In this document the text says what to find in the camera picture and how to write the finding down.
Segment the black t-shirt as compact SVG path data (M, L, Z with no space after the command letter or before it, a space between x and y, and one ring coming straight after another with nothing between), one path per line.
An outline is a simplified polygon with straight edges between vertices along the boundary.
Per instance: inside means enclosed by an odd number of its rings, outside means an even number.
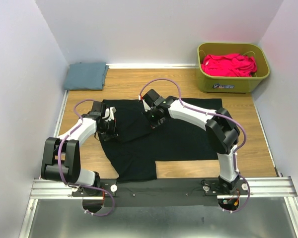
M99 135L102 149L118 173L119 182L157 178L156 161L217 160L207 133L179 119L152 128L138 100L106 100L115 107L118 136L108 141Z

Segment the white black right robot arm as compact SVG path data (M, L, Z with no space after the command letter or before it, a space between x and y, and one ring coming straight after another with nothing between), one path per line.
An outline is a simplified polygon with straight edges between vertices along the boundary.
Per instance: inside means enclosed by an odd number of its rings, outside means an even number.
M162 125L169 119L179 119L203 129L220 164L216 190L230 194L236 189L240 179L236 161L240 131L226 109L208 110L185 103L173 96L163 98L153 89L144 96L139 95L139 101L152 128Z

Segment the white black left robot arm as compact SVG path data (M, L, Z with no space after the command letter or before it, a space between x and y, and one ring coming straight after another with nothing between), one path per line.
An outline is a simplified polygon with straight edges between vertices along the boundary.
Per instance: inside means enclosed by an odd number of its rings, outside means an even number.
M90 196L100 191L99 173L83 169L80 146L92 135L108 141L118 136L115 119L116 108L104 102L93 101L92 109L78 115L77 123L62 135L45 141L41 178L61 181L66 185L83 186Z

